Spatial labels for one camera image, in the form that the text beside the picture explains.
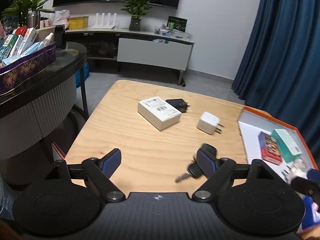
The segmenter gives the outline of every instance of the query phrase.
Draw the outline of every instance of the white cabinet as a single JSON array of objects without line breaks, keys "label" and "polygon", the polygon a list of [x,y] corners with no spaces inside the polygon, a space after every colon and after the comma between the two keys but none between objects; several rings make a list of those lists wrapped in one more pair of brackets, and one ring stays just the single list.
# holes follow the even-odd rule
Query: white cabinet
[{"label": "white cabinet", "polygon": [[169,41],[154,41],[119,38],[118,58],[120,62],[132,62],[146,65],[186,70],[192,45]]}]

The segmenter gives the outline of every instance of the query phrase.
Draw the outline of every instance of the white power adapter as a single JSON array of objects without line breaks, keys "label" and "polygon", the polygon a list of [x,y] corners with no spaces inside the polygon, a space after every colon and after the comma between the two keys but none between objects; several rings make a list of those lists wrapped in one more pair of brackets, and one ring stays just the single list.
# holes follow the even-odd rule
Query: white power adapter
[{"label": "white power adapter", "polygon": [[221,134],[222,130],[217,128],[217,126],[221,126],[221,127],[224,127],[224,126],[219,124],[219,122],[220,122],[220,119],[218,117],[208,112],[204,112],[199,119],[197,128],[211,135],[214,134],[215,132]]}]

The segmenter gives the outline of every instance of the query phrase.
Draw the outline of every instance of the white wall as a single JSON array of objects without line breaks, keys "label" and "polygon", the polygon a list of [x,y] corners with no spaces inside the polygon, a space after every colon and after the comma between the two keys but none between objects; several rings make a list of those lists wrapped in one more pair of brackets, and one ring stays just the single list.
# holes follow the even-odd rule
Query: white wall
[{"label": "white wall", "polygon": [[[166,24],[168,16],[188,19],[187,32],[196,42],[189,68],[234,79],[245,52],[260,0],[180,0],[178,10],[153,7],[141,21],[142,30]],[[52,8],[52,0],[45,8]],[[64,6],[72,16],[89,15],[94,25],[95,13],[116,12],[120,27],[128,28],[130,15],[121,3],[87,3]]]}]

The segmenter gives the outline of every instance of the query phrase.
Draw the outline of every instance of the wooden table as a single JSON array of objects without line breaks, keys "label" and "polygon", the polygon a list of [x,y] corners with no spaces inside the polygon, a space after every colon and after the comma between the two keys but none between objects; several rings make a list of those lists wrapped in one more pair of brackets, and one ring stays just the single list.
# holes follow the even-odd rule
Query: wooden table
[{"label": "wooden table", "polygon": [[[180,122],[158,131],[138,112],[138,102],[159,96],[183,98],[190,108]],[[89,157],[101,158],[113,148],[122,152],[122,163],[111,181],[127,196],[130,192],[192,193],[206,178],[174,179],[186,171],[202,143],[217,148],[218,158],[229,157],[246,163],[237,119],[243,106],[233,102],[168,87],[119,80],[107,92],[70,148],[68,164]],[[201,114],[207,111],[220,118],[223,133],[209,135],[197,129]]]}]

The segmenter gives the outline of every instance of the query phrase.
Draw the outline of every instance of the colorful product box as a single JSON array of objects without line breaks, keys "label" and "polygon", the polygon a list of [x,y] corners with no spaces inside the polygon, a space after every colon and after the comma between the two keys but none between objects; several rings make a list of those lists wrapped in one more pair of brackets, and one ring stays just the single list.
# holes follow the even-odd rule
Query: colorful product box
[{"label": "colorful product box", "polygon": [[22,43],[23,40],[23,36],[22,35],[18,35],[18,39],[16,41],[16,43],[14,44],[13,48],[11,49],[11,52],[9,54],[9,57],[12,57],[14,55],[17,55],[18,49]]},{"label": "colorful product box", "polygon": [[33,42],[35,41],[36,37],[38,35],[38,31],[35,28],[29,28],[27,30],[26,35],[24,36],[22,43],[18,49],[17,55],[21,55],[23,52],[25,52]]},{"label": "colorful product box", "polygon": [[299,146],[285,129],[274,129],[271,136],[276,138],[281,155],[286,163],[293,162],[302,154]]},{"label": "colorful product box", "polygon": [[262,160],[273,163],[275,165],[280,165],[280,163],[282,162],[282,157],[277,140],[264,132],[260,132],[260,134],[258,135],[258,139]]},{"label": "colorful product box", "polygon": [[41,41],[33,44],[29,49],[27,49],[24,53],[21,54],[21,57],[27,56],[27,55],[35,52],[38,49],[38,47],[40,46],[40,44],[41,44]]},{"label": "colorful product box", "polygon": [[8,57],[8,58],[5,58],[3,61],[2,61],[2,67],[5,67],[13,62],[15,62],[16,60],[18,60],[19,58],[21,58],[21,56],[19,55],[15,55],[15,56],[12,56],[12,57]]},{"label": "colorful product box", "polygon": [[24,37],[27,33],[28,27],[27,26],[22,26],[18,29],[15,29],[13,31],[13,33],[17,34],[17,35],[21,35],[22,37]]},{"label": "colorful product box", "polygon": [[10,34],[0,49],[0,62],[7,58],[18,39],[17,34]]}]

